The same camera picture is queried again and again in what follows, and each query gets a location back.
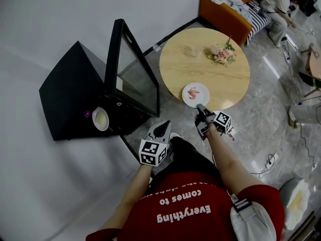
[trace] orange sofa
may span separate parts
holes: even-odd
[[[199,15],[220,32],[231,36],[238,45],[244,44],[252,31],[252,25],[225,3],[218,5],[211,0],[200,0]]]

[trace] power outlet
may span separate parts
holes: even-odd
[[[311,28],[309,28],[309,30],[311,31],[311,33],[312,33],[313,35],[315,35],[315,33],[313,32],[313,30],[312,30]]]
[[[317,167],[317,163],[315,163],[315,164],[312,166],[311,171],[314,171],[314,170],[316,169],[316,167]]]
[[[284,52],[283,55],[284,55],[284,57],[285,57],[286,62],[287,62],[288,64],[290,64],[290,57],[289,57],[289,55],[288,55],[286,52]]]
[[[276,162],[276,160],[279,158],[278,154],[275,153],[272,158],[269,156],[270,161],[265,164],[265,167],[269,170],[271,169],[272,165]]]

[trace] black cable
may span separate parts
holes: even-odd
[[[311,156],[310,155],[310,150],[309,150],[309,148],[306,146],[306,138],[305,137],[303,137],[302,136],[302,124],[300,124],[301,125],[301,132],[300,132],[300,135],[301,135],[301,138],[302,139],[304,139],[304,145],[305,145],[305,148],[307,149],[307,155],[310,157],[310,158],[312,158],[312,161],[313,161],[313,167],[315,166],[315,157],[314,156]]]
[[[271,163],[271,160],[270,160],[270,158],[269,158],[270,155],[273,156],[273,158],[274,158],[273,164]],[[269,154],[269,155],[267,156],[267,160],[268,160],[269,164],[272,164],[269,169],[267,169],[267,170],[265,170],[265,171],[261,171],[260,173],[251,173],[251,174],[253,174],[253,175],[259,175],[259,179],[260,179],[260,178],[261,178],[261,177],[260,177],[261,174],[263,174],[263,173],[269,171],[270,169],[272,169],[272,167],[273,167],[273,165],[274,165],[274,163],[275,163],[275,161],[276,161],[274,155],[273,155],[273,154]]]
[[[278,14],[278,13],[286,14],[286,13],[292,13],[293,10],[288,10],[288,11],[286,11],[286,13],[284,13],[284,12],[266,12],[266,11],[263,11],[263,12],[266,13],[266,14]]]
[[[301,30],[301,29],[299,29],[299,28],[296,28],[296,29],[302,31],[302,32],[305,33],[306,35],[307,35],[307,34],[313,35],[313,33],[311,33],[311,32],[305,32],[304,30]]]
[[[317,122],[321,125],[321,122],[319,121],[318,117],[317,117],[317,110],[321,107],[321,105],[319,105],[316,109],[315,109],[315,117]]]
[[[304,101],[307,101],[307,100],[310,100],[310,99],[315,99],[315,98],[319,98],[319,100],[321,101],[321,95],[320,96],[316,96],[316,97],[312,97],[312,98],[307,98],[307,99],[304,99],[303,101],[301,101],[300,103],[303,103]]]
[[[289,50],[289,42],[288,42],[288,40],[286,40],[286,42],[287,42],[287,48],[286,48],[285,45],[282,45],[282,47],[283,47],[283,49],[287,52],[287,55],[288,55],[288,57],[289,57],[288,60],[290,60],[291,57],[290,57],[290,50]]]

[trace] white shoe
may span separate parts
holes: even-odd
[[[179,134],[171,132],[170,133],[170,140],[169,140],[169,144],[171,145],[171,139],[174,137],[178,137],[178,138],[182,138]]]
[[[281,44],[280,44],[280,43],[277,43],[277,44],[274,43],[273,39],[272,39],[271,36],[270,36],[270,33],[268,33],[267,35],[269,36],[270,40],[273,42],[273,44],[274,44],[277,48],[280,48],[280,47],[281,47]]]

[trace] white plate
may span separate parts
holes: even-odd
[[[99,112],[102,112],[102,113],[105,115],[105,117],[106,117],[106,125],[105,125],[105,126],[103,126],[103,125],[99,124],[98,122],[96,122],[96,117],[97,117],[97,114],[98,114]],[[108,118],[108,114],[106,113],[106,111],[105,111],[103,108],[97,107],[97,109],[96,109],[95,111],[93,111],[93,113],[92,113],[92,121],[93,121],[95,127],[96,127],[99,131],[105,131],[105,130],[108,129],[108,126],[109,126],[109,118]]]
[[[190,99],[190,97],[192,96],[188,93],[188,91],[191,88],[199,92],[196,94],[195,99]],[[186,87],[184,87],[182,92],[182,97],[183,97],[183,101],[188,106],[196,108],[199,103],[205,106],[210,101],[210,92],[207,89],[207,87],[201,83],[190,83]]]

